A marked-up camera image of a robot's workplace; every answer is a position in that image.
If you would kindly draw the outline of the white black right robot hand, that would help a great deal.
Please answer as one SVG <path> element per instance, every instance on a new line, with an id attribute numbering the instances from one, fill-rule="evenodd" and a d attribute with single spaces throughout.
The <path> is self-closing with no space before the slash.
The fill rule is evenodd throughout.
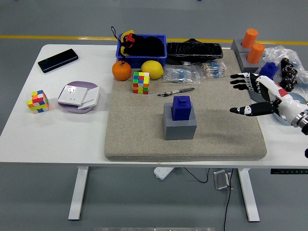
<path id="1" fill-rule="evenodd" d="M 258 93 L 263 102 L 238 108 L 231 108 L 232 113 L 246 116 L 261 116 L 278 113 L 285 116 L 287 122 L 294 127 L 308 128 L 308 106 L 296 102 L 280 85 L 267 76 L 255 73 L 239 73 L 231 75 L 233 88 Z"/>

